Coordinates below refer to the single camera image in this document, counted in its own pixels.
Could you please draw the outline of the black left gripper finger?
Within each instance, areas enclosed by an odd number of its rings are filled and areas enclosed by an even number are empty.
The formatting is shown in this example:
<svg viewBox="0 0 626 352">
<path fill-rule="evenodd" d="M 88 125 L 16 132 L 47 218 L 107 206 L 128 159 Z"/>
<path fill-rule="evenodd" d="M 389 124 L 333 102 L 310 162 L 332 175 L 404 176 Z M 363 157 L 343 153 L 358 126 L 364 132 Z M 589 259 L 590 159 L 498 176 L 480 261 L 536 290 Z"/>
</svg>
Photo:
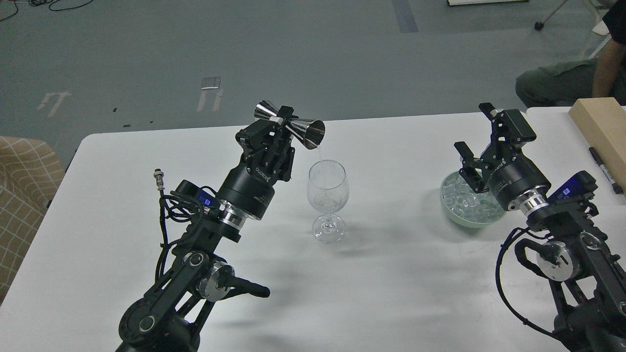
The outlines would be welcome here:
<svg viewBox="0 0 626 352">
<path fill-rule="evenodd" d="M 295 149 L 291 146 L 291 140 L 291 133 L 284 132 L 273 141 L 272 182 L 288 182 L 291 179 L 295 156 Z"/>
<path fill-rule="evenodd" d="M 279 160 L 276 134 L 282 126 L 269 120 L 256 120 L 235 135 L 235 140 L 242 147 L 240 163 L 249 163 L 250 159 L 260 158 L 259 163 L 277 164 Z"/>
</svg>

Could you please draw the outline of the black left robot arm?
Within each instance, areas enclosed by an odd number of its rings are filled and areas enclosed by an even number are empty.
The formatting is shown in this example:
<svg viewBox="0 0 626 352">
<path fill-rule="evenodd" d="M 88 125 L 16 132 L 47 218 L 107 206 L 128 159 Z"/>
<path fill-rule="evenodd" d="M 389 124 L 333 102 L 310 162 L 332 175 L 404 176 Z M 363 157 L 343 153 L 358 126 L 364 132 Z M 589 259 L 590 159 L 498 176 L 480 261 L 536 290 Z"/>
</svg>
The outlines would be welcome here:
<svg viewBox="0 0 626 352">
<path fill-rule="evenodd" d="M 119 352 L 196 352 L 215 303 L 269 296 L 267 287 L 237 278 L 215 249 L 222 239 L 238 242 L 247 219 L 263 218 L 275 183 L 291 177 L 292 139 L 286 118 L 259 119 L 239 131 L 241 159 L 219 190 L 183 180 L 164 194 L 163 173 L 155 170 L 162 252 L 154 285 L 121 318 Z"/>
</svg>

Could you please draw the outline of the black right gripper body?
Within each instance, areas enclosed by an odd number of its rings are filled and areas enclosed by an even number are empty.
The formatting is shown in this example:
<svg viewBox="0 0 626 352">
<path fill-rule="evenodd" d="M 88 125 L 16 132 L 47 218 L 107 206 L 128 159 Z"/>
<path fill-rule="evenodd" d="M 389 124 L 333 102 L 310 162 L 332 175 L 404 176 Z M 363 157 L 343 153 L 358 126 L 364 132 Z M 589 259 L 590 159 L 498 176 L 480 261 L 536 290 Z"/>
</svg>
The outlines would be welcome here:
<svg viewBox="0 0 626 352">
<path fill-rule="evenodd" d="M 505 211 L 518 210 L 519 196 L 530 190 L 545 195 L 551 183 L 521 150 L 487 147 L 482 153 L 487 166 L 482 177 L 488 190 Z"/>
</svg>

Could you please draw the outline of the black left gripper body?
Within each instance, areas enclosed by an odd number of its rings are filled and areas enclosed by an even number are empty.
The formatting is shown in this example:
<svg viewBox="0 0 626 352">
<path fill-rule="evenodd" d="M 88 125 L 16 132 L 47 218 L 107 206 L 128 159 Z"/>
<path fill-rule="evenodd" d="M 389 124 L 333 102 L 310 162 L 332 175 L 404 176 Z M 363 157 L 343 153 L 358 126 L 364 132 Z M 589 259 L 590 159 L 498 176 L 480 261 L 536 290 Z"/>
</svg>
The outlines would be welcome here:
<svg viewBox="0 0 626 352">
<path fill-rule="evenodd" d="M 269 164 L 250 165 L 243 156 L 227 174 L 217 198 L 232 205 L 255 220 L 261 220 L 275 195 L 277 181 L 284 180 L 284 167 L 272 168 Z"/>
</svg>

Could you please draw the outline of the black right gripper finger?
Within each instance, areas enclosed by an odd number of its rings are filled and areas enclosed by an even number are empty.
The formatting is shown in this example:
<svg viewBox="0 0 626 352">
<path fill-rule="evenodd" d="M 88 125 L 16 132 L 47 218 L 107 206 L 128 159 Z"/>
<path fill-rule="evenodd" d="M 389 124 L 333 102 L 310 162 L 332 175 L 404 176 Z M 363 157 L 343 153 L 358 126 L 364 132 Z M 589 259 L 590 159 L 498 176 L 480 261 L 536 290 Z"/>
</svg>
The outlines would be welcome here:
<svg viewBox="0 0 626 352">
<path fill-rule="evenodd" d="M 491 122 L 491 141 L 481 158 L 485 161 L 512 160 L 522 154 L 526 143 L 537 139 L 525 116 L 519 110 L 498 110 L 492 103 L 480 103 L 479 109 Z"/>
<path fill-rule="evenodd" d="M 487 182 L 482 176 L 482 171 L 488 170 L 490 165 L 482 158 L 474 157 L 466 142 L 455 142 L 454 147 L 461 158 L 460 176 L 462 176 L 474 193 L 487 192 Z"/>
</svg>

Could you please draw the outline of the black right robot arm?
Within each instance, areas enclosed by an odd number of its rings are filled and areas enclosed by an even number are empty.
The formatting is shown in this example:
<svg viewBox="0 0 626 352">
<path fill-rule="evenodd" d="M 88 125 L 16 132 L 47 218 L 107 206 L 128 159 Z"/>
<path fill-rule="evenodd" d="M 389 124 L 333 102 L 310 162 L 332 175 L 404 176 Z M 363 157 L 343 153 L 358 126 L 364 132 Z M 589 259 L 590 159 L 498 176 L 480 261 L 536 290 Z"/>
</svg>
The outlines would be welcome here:
<svg viewBox="0 0 626 352">
<path fill-rule="evenodd" d="M 561 342 L 570 352 L 625 350 L 625 271 L 610 251 L 608 236 L 593 223 L 597 184 L 585 170 L 571 176 L 548 195 L 550 182 L 522 151 L 537 135 L 519 110 L 479 109 L 491 122 L 491 139 L 475 157 L 465 142 L 460 176 L 476 193 L 491 193 L 505 211 L 521 210 L 526 228 L 513 229 L 501 245 L 495 279 L 505 306 L 523 325 Z M 548 331 L 519 314 L 501 284 L 500 268 L 513 247 L 518 262 L 549 283 L 557 309 Z"/>
</svg>

